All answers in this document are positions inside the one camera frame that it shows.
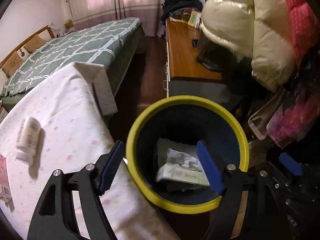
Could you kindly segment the green floral carton box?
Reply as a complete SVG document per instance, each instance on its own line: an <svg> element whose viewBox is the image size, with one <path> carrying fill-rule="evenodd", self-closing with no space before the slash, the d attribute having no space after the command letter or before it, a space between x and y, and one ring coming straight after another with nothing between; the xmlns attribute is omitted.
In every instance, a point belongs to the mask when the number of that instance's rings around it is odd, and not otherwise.
<svg viewBox="0 0 320 240"><path fill-rule="evenodd" d="M156 181L171 180L182 183L210 186L204 172L189 170L178 164L166 163L158 171Z"/></svg>

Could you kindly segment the white tissue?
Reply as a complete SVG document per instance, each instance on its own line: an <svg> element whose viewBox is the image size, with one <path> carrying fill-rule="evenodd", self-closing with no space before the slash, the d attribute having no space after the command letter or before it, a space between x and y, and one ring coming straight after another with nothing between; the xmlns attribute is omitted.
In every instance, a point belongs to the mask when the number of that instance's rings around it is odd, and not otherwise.
<svg viewBox="0 0 320 240"><path fill-rule="evenodd" d="M171 163L189 170L204 171L197 155L197 148L194 145L159 138L157 141L157 156L159 167Z"/></svg>

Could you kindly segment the yellow rimmed trash bin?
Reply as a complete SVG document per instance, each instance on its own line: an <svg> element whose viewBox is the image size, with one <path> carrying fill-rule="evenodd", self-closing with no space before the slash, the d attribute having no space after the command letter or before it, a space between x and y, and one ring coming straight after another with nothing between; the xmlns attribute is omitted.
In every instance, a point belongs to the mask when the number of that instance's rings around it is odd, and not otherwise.
<svg viewBox="0 0 320 240"><path fill-rule="evenodd" d="M249 165L245 133L229 111L205 98L191 95L162 99L145 109L133 123L126 142L129 172L144 197L170 212L198 214L218 207L220 194L209 186L158 179L183 168L203 170L197 143L204 141L222 171L233 164L242 171Z"/></svg>

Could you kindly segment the pink carton box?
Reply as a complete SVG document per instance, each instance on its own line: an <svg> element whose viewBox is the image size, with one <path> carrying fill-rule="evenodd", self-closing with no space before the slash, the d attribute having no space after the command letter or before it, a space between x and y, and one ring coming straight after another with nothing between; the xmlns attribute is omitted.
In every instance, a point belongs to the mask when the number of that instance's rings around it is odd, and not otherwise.
<svg viewBox="0 0 320 240"><path fill-rule="evenodd" d="M5 203L9 203L12 200L6 158L2 155L0 156L0 199Z"/></svg>

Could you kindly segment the pink floral garment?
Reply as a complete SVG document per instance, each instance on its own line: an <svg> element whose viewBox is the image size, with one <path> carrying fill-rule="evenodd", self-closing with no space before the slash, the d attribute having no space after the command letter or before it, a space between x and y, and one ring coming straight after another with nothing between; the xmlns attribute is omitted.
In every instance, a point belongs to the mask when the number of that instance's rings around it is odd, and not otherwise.
<svg viewBox="0 0 320 240"><path fill-rule="evenodd" d="M319 89L298 85L294 90L279 89L255 112L248 125L259 140L270 137L284 148L303 139L319 116Z"/></svg>

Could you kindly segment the white dotted table cloth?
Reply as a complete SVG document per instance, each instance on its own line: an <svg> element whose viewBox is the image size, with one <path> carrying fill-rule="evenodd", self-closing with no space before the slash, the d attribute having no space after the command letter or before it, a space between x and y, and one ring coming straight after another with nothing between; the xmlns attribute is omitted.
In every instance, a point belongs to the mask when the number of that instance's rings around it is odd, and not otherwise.
<svg viewBox="0 0 320 240"><path fill-rule="evenodd" d="M70 63L33 88L1 122L1 155L6 159L12 200L1 210L26 239L37 201L54 170L81 170L110 152L114 140L103 121L117 110L106 70L99 64ZM24 118L41 124L33 165L16 159ZM111 188L100 197L118 239L176 239L160 213L142 196L121 163Z"/></svg>

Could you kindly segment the left brown pillow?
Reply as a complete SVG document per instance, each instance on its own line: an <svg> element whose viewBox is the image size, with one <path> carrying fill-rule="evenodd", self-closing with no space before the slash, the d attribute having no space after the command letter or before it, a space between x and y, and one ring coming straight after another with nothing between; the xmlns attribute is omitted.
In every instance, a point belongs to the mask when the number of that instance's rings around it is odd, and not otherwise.
<svg viewBox="0 0 320 240"><path fill-rule="evenodd" d="M16 70L21 66L22 63L23 63L23 60L15 51L7 59L7 61L2 65L1 69L6 74L7 78L10 78L16 72Z"/></svg>

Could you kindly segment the brown pillow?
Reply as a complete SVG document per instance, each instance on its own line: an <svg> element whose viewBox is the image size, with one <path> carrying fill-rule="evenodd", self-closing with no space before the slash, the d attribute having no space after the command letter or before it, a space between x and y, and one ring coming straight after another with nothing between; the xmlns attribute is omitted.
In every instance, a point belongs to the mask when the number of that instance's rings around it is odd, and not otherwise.
<svg viewBox="0 0 320 240"><path fill-rule="evenodd" d="M16 70L21 66L22 63L23 63L23 60L15 51L7 59L7 61L2 65L1 69L6 74L7 78L10 78L16 72Z"/></svg>
<svg viewBox="0 0 320 240"><path fill-rule="evenodd" d="M43 38L39 37L39 35L36 34L24 45L24 48L29 54L31 54L46 43L47 43L46 40L44 40Z"/></svg>

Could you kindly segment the cream puffer jacket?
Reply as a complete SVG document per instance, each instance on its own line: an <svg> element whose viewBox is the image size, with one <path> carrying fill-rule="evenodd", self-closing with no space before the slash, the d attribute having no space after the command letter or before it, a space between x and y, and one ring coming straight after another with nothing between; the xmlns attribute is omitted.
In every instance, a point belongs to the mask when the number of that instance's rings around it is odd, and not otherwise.
<svg viewBox="0 0 320 240"><path fill-rule="evenodd" d="M275 92L295 62L285 0L206 0L200 28L208 40L252 60L252 76Z"/></svg>

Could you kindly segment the red dotted padded jacket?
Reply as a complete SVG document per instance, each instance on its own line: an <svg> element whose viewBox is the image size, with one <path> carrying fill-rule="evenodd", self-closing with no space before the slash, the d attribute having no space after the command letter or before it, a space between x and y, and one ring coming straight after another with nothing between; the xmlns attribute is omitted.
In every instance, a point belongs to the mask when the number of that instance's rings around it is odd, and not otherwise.
<svg viewBox="0 0 320 240"><path fill-rule="evenodd" d="M292 45L297 66L319 41L319 21L306 0L285 0L289 11Z"/></svg>

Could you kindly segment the green plaid bed quilt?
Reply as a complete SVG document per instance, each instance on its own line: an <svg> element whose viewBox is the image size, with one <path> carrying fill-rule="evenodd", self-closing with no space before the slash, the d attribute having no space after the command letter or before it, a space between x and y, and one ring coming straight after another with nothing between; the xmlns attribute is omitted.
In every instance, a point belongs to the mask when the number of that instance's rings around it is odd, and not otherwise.
<svg viewBox="0 0 320 240"><path fill-rule="evenodd" d="M7 80L1 97L25 94L71 62L109 68L129 38L141 27L137 17L109 21L54 38L36 49Z"/></svg>

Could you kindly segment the right brown pillow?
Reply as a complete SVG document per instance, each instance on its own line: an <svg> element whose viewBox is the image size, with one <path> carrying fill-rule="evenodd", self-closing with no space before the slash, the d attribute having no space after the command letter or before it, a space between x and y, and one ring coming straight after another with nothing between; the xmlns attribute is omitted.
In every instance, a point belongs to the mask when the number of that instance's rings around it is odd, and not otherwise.
<svg viewBox="0 0 320 240"><path fill-rule="evenodd" d="M31 54L46 43L47 43L46 40L44 40L43 38L39 37L39 35L36 34L24 45L24 48L29 54Z"/></svg>

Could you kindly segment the wooden bed headboard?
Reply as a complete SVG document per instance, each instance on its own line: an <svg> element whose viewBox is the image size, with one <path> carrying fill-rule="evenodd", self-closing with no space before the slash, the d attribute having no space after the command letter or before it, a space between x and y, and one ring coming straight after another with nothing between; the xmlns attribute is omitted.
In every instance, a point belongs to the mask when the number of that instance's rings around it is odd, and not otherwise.
<svg viewBox="0 0 320 240"><path fill-rule="evenodd" d="M48 35L50 36L50 39L55 38L55 35L51 29L50 26L44 26L43 28L41 28L40 30L36 31L35 33L33 33L32 35L30 35L27 39L25 39L23 42L21 42L18 46L16 46L13 51L11 51L1 62L0 64L0 68L2 68L3 64L5 64L7 62L7 60L11 57L11 55L18 51L19 49L21 49L27 42L29 42L35 35L40 35L41 33L43 33L44 31L46 31L48 33Z"/></svg>

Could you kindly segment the dark clothes pile on desk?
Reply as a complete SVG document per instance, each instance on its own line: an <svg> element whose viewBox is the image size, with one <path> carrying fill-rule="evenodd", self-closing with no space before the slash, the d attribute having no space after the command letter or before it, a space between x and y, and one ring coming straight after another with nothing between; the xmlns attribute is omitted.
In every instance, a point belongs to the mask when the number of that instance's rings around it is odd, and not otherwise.
<svg viewBox="0 0 320 240"><path fill-rule="evenodd" d="M183 8L196 8L202 11L203 4L200 0L165 0L162 4L163 14L160 21L165 24L165 20L176 10Z"/></svg>

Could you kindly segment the pink white curtain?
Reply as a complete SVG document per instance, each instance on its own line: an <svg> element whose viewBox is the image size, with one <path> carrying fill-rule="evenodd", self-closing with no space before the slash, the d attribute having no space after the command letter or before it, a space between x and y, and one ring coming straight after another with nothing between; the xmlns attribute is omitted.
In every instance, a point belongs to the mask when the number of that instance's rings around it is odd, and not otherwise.
<svg viewBox="0 0 320 240"><path fill-rule="evenodd" d="M112 20L137 17L146 36L162 36L165 0L66 0L76 30Z"/></svg>

